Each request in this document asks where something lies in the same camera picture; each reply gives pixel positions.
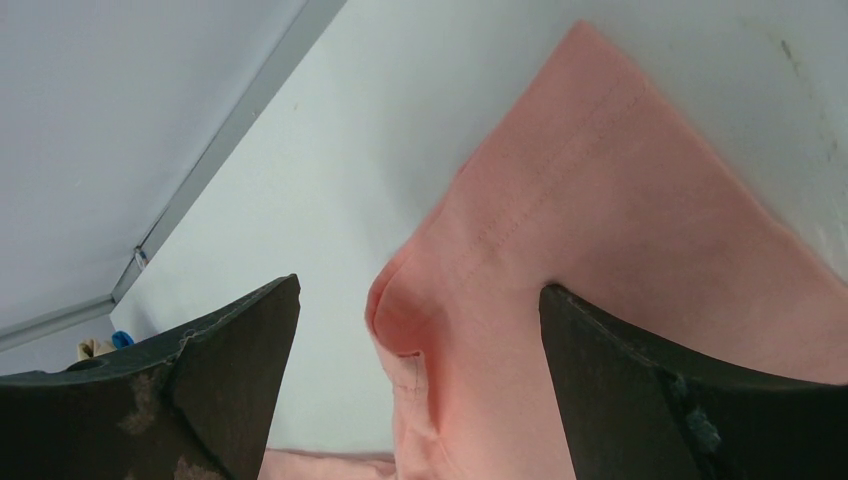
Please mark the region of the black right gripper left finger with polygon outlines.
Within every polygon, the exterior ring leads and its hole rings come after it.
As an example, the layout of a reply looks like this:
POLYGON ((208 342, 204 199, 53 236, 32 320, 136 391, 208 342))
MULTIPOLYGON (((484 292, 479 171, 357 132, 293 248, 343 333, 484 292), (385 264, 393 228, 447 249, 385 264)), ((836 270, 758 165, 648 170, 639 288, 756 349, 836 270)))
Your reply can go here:
POLYGON ((1 380, 5 479, 255 479, 300 312, 295 275, 67 369, 1 380))

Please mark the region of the salmon pink t shirt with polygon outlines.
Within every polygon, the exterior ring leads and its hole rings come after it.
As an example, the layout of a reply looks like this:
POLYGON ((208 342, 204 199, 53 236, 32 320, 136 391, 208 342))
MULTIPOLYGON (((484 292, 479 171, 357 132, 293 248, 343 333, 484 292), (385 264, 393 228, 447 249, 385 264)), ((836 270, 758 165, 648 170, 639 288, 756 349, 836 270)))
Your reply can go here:
POLYGON ((549 283, 731 363, 847 378, 846 285, 579 22, 369 291, 393 459, 269 450, 261 477, 572 478, 549 283))

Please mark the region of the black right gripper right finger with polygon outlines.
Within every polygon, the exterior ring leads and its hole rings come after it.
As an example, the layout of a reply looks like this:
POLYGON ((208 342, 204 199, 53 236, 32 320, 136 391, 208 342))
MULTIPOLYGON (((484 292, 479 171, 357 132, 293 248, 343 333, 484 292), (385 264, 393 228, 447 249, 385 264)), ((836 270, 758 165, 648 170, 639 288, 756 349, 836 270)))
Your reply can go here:
POLYGON ((712 358, 556 284, 539 315, 578 478, 846 477, 845 386, 712 358))

